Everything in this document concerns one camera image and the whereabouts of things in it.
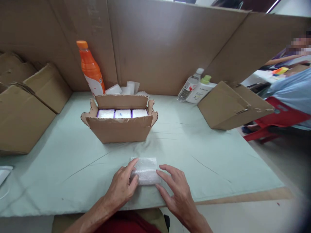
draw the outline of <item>tile floor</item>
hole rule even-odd
[[[208,220],[214,233],[291,232],[305,216],[306,178],[310,168],[311,145],[302,140],[280,138],[265,145],[251,141],[252,148],[296,196],[293,200],[261,201],[219,205],[201,205],[198,210]],[[170,233],[189,232],[167,208]],[[50,233],[53,216],[0,218],[1,232]]]

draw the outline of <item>table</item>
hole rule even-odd
[[[0,196],[10,188],[0,201],[1,217],[85,212],[131,157],[156,157],[159,164],[183,170],[198,203],[245,201],[239,198],[284,189],[237,130],[210,129],[196,105],[179,103],[175,96],[151,95],[159,119],[147,140],[102,144],[80,119],[89,111],[91,97],[73,93],[30,154],[0,158],[0,165],[15,167],[0,188]],[[122,209],[164,205],[158,190],[148,186],[138,187]]]
[[[245,79],[241,84],[248,87],[257,83],[270,83],[273,84],[276,81],[285,78],[285,75],[273,76],[272,71],[262,71],[257,70],[252,73],[247,79]]]

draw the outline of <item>light blue shirt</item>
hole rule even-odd
[[[284,104],[311,115],[311,68],[276,81],[268,93]],[[311,119],[299,125],[311,129]]]

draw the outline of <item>green bottle cap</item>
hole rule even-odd
[[[201,79],[201,83],[208,84],[211,80],[212,76],[206,75]]]

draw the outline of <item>white bottle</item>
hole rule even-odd
[[[197,69],[196,73],[188,78],[182,90],[179,92],[177,100],[179,102],[185,102],[190,93],[196,88],[201,79],[201,74],[204,69]]]
[[[210,83],[211,76],[206,75],[187,98],[187,102],[198,104],[217,84]]]

